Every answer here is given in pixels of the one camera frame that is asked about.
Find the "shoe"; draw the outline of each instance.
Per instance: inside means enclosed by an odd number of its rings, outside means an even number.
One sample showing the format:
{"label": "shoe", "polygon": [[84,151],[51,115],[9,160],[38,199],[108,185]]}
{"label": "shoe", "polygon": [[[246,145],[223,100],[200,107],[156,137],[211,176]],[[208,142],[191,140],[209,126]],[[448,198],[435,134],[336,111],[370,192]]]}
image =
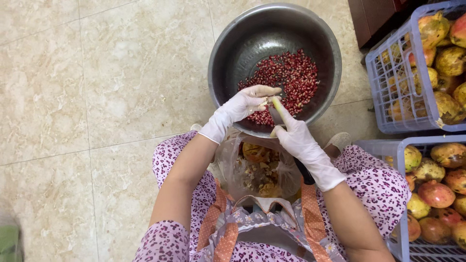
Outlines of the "shoe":
{"label": "shoe", "polygon": [[193,125],[191,126],[191,131],[194,130],[194,131],[199,132],[199,131],[201,131],[201,128],[202,128],[202,126],[201,126],[200,124],[193,124]]}
{"label": "shoe", "polygon": [[347,132],[340,132],[330,138],[329,142],[325,145],[324,149],[327,148],[330,144],[336,146],[340,152],[343,152],[343,148],[347,147],[348,145],[353,144],[353,140],[351,139],[351,135]]}

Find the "orange polka dot apron strap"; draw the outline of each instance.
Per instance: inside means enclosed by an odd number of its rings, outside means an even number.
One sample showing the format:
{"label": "orange polka dot apron strap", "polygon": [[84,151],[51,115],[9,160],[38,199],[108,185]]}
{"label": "orange polka dot apron strap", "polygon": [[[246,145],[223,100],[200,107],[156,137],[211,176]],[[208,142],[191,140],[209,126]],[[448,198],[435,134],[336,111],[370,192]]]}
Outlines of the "orange polka dot apron strap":
{"label": "orange polka dot apron strap", "polygon": [[228,262],[231,259],[233,248],[238,238],[238,224],[227,223],[225,234],[220,238],[219,244],[213,253],[214,262]]}
{"label": "orange polka dot apron strap", "polygon": [[312,253],[317,262],[330,262],[328,253],[320,245],[320,240],[325,238],[325,226],[322,214],[317,204],[314,185],[305,185],[301,178],[301,205],[302,215],[304,217],[304,233],[306,240],[311,246]]}
{"label": "orange polka dot apron strap", "polygon": [[209,207],[206,217],[202,221],[201,228],[199,229],[199,240],[197,251],[200,251],[209,245],[209,236],[215,232],[215,224],[221,213],[226,210],[226,196],[220,187],[220,182],[216,178],[216,199],[215,202]]}

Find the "knife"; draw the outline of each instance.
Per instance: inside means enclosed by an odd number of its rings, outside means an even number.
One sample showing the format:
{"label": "knife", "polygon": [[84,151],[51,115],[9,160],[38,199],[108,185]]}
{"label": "knife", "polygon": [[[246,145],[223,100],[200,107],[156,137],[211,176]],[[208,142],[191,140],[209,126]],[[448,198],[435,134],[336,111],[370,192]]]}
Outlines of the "knife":
{"label": "knife", "polygon": [[[272,107],[272,105],[268,106],[268,111],[270,112],[270,115],[272,116],[272,119],[275,123],[275,125],[279,125],[283,127],[283,129],[287,129],[287,126],[283,122],[283,119],[281,118],[280,114],[278,113],[277,109]],[[298,167],[299,172],[301,172],[302,177],[304,178],[304,184],[306,185],[313,185],[315,184],[314,178],[311,176],[311,173],[309,170],[306,168],[306,166],[297,158],[293,157],[293,160],[295,161],[296,166]]]}

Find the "black knife handle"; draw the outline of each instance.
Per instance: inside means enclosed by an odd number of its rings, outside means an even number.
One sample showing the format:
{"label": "black knife handle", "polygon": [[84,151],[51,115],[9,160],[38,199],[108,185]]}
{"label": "black knife handle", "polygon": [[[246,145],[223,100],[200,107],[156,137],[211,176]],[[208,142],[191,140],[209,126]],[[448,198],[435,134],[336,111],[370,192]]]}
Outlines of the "black knife handle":
{"label": "black knife handle", "polygon": [[315,184],[315,180],[314,178],[311,176],[311,173],[309,172],[309,170],[306,168],[306,166],[301,162],[299,161],[299,159],[293,157],[293,159],[295,160],[295,163],[296,163],[296,166],[298,167],[299,169],[299,172],[301,172],[301,175],[302,177],[304,178],[304,184],[305,185],[313,185]]}

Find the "green cloth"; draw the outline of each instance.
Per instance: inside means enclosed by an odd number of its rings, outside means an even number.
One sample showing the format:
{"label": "green cloth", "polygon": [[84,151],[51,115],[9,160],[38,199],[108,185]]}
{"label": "green cloth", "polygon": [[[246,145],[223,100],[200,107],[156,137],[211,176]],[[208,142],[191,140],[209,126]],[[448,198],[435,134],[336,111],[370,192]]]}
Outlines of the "green cloth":
{"label": "green cloth", "polygon": [[22,262],[18,249],[20,229],[17,226],[0,226],[0,262]]}

